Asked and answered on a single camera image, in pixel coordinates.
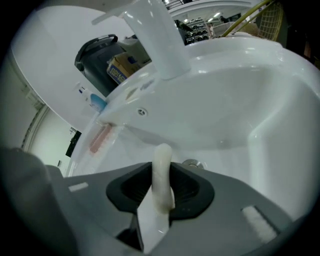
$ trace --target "mesh basket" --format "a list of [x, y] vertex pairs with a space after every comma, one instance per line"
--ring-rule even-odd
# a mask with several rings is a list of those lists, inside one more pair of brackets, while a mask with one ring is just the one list
[[258, 37], [276, 41], [281, 27], [284, 11], [280, 2], [270, 6], [261, 17]]

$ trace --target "sink drain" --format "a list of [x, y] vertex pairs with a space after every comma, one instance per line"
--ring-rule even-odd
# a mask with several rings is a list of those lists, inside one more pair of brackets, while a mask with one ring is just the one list
[[148, 112], [142, 108], [142, 107], [139, 107], [136, 112], [138, 113], [139, 116], [142, 116], [142, 117], [146, 117], [148, 115]]
[[204, 168], [203, 164], [196, 159], [187, 159], [182, 164], [190, 166], [190, 167], [196, 167], [196, 168], [201, 168], [201, 169]]

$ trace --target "wall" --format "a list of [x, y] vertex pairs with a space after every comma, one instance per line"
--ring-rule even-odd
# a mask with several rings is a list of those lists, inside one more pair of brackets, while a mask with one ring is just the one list
[[70, 141], [74, 136], [70, 134], [71, 126], [49, 110], [34, 136], [29, 152], [37, 156], [45, 165], [58, 166], [63, 176], [67, 172], [70, 157], [66, 156]]
[[91, 21], [102, 14], [77, 6], [45, 7], [28, 17], [11, 43], [28, 83], [78, 131], [83, 131], [94, 111], [73, 91], [76, 83], [101, 95], [74, 66], [79, 49], [87, 41], [107, 34], [116, 34], [119, 40], [134, 34], [123, 19], [115, 16], [92, 25]]
[[0, 145], [20, 148], [37, 110], [22, 92], [24, 85], [13, 70], [8, 57], [0, 71]]

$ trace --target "white plastic strip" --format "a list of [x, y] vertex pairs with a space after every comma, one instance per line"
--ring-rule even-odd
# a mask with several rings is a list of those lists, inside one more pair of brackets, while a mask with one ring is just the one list
[[83, 189], [87, 188], [88, 186], [89, 186], [88, 183], [83, 182], [83, 183], [69, 186], [69, 190], [70, 190], [70, 192], [75, 192], [78, 190], [83, 190]]
[[242, 213], [264, 244], [276, 238], [277, 232], [254, 206], [243, 208]]

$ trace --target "shelf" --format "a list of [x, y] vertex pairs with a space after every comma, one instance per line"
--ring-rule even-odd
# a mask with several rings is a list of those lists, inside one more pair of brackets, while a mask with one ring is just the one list
[[188, 27], [190, 27], [190, 26], [194, 26], [194, 25], [197, 25], [197, 24], [200, 24], [200, 23], [204, 23], [204, 21], [202, 20], [202, 21], [197, 21], [197, 22], [192, 22], [192, 23], [188, 23], [188, 24], [186, 24]]
[[189, 38], [195, 38], [195, 37], [199, 37], [199, 36], [204, 36], [204, 35], [208, 35], [209, 33], [204, 33], [204, 34], [197, 34], [197, 35], [192, 35], [192, 36], [189, 36], [187, 37], [186, 39], [189, 39]]
[[198, 30], [207, 30], [205, 27], [203, 28], [196, 28], [196, 29], [193, 29], [192, 31], [198, 31]]
[[188, 45], [196, 44], [196, 43], [199, 43], [199, 42], [202, 42], [202, 41], [194, 41], [194, 42], [189, 43]]

